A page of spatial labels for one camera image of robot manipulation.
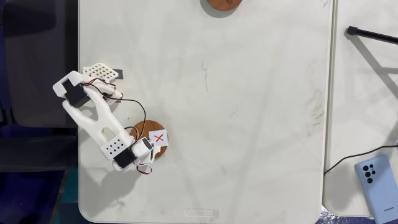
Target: white perforated plate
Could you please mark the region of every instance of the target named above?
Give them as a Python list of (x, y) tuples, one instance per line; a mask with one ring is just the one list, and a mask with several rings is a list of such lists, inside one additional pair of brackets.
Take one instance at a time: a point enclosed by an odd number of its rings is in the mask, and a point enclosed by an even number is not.
[(119, 136), (115, 136), (105, 145), (101, 146), (99, 150), (104, 154), (107, 160), (115, 158), (120, 152), (130, 146), (130, 142), (123, 141)]
[(91, 77), (107, 79), (109, 81), (119, 77), (119, 73), (115, 72), (112, 68), (109, 68), (103, 63), (96, 63), (90, 67), (83, 67), (83, 74)]

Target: scratch mark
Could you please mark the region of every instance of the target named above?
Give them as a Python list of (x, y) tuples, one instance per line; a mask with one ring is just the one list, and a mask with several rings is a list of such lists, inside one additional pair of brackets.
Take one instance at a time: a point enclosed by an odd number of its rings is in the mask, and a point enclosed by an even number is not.
[(238, 113), (238, 106), (236, 105), (235, 110), (232, 111), (232, 113), (229, 115), (229, 118), (232, 118), (233, 116), (237, 115)]
[(206, 85), (206, 92), (209, 92), (209, 89), (207, 88), (207, 68), (203, 67), (203, 58), (201, 59), (201, 70), (205, 72), (205, 85)]
[(325, 6), (326, 6), (328, 3), (329, 3), (329, 1), (326, 1), (325, 3), (323, 3), (323, 8), (322, 8), (322, 9), (324, 9)]
[(315, 119), (321, 118), (324, 114), (325, 114), (325, 112), (322, 111), (322, 113), (320, 115), (318, 115)]

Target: blue smartphone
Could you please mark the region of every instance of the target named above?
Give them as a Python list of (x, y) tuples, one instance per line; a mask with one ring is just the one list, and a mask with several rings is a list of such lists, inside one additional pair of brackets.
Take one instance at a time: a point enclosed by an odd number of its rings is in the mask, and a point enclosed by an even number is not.
[(398, 187), (387, 155), (356, 164), (376, 224), (398, 224)]

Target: electrical cable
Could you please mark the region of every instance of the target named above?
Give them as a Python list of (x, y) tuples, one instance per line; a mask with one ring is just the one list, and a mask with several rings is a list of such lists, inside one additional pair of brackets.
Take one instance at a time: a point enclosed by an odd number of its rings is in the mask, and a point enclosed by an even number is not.
[[(149, 175), (149, 174), (152, 172), (152, 167), (150, 166), (150, 164), (137, 164), (137, 163), (134, 162), (134, 161), (133, 161), (132, 163), (134, 163), (134, 165), (136, 165), (136, 169), (137, 169), (138, 172), (140, 172), (141, 174)], [(144, 171), (139, 170), (139, 167), (143, 167), (143, 166), (149, 166), (150, 172), (144, 172)]]
[(111, 85), (111, 86), (113, 86), (113, 87), (116, 87), (115, 84), (107, 83), (107, 82), (106, 82), (105, 80), (103, 80), (102, 78), (93, 78), (93, 79), (90, 80), (88, 83), (81, 84), (81, 86), (87, 86), (87, 85), (89, 85), (89, 84), (92, 84), (95, 80), (100, 80), (101, 82), (103, 82), (103, 83), (105, 83), (105, 84), (108, 84), (108, 85)]
[(335, 168), (340, 162), (342, 162), (342, 161), (345, 160), (345, 159), (352, 158), (352, 157), (356, 157), (356, 156), (363, 156), (363, 155), (366, 155), (366, 154), (369, 154), (369, 153), (372, 153), (372, 152), (376, 152), (376, 151), (379, 150), (379, 149), (392, 148), (392, 147), (398, 147), (398, 145), (395, 145), (395, 146), (380, 146), (380, 147), (378, 147), (377, 149), (373, 149), (372, 151), (369, 151), (369, 152), (364, 152), (364, 153), (357, 154), (357, 155), (352, 155), (352, 156), (346, 156), (346, 157), (340, 159), (340, 161), (338, 161), (338, 162), (337, 162), (334, 166), (332, 166), (330, 169), (326, 170), (326, 171), (323, 173), (323, 175), (326, 175), (329, 171), (331, 171), (333, 168)]
[(134, 126), (128, 126), (128, 127), (125, 127), (124, 129), (126, 130), (128, 128), (134, 128), (136, 130), (136, 139), (137, 139), (138, 138), (138, 129)]
[(108, 99), (111, 99), (111, 100), (133, 101), (133, 102), (138, 103), (138, 104), (141, 106), (142, 110), (144, 111), (144, 124), (142, 125), (142, 129), (141, 129), (141, 133), (140, 133), (139, 137), (136, 138), (136, 140), (131, 144), (131, 146), (135, 145), (135, 143), (137, 143), (138, 139), (140, 139), (140, 138), (142, 137), (142, 134), (144, 133), (144, 128), (145, 128), (145, 122), (146, 122), (146, 118), (147, 118), (147, 113), (146, 113), (146, 111), (145, 111), (143, 105), (142, 105), (140, 102), (138, 102), (137, 100), (117, 99), (117, 98), (112, 98), (112, 97), (110, 97), (110, 96), (106, 96), (104, 93), (101, 92), (100, 89), (98, 89), (96, 86), (94, 86), (94, 85), (91, 84), (91, 83), (84, 83), (84, 84), (81, 84), (81, 86), (88, 86), (88, 85), (89, 85), (89, 86), (92, 86), (92, 87), (94, 87), (94, 88), (96, 88), (96, 89), (98, 90), (98, 92), (99, 92), (101, 95), (103, 95), (105, 98), (108, 98)]

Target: black rod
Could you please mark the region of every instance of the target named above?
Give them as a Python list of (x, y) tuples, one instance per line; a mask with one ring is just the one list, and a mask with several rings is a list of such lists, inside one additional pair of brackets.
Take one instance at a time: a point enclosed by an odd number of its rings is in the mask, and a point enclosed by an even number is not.
[(391, 44), (398, 44), (398, 38), (397, 37), (391, 37), (391, 36), (387, 36), (384, 34), (377, 34), (377, 33), (373, 33), (373, 32), (369, 32), (366, 30), (360, 30), (357, 27), (349, 27), (347, 29), (347, 34), (349, 35), (358, 35), (361, 37), (367, 37), (370, 39), (374, 39), (374, 40), (380, 40), (383, 42), (387, 42), (387, 43), (391, 43)]

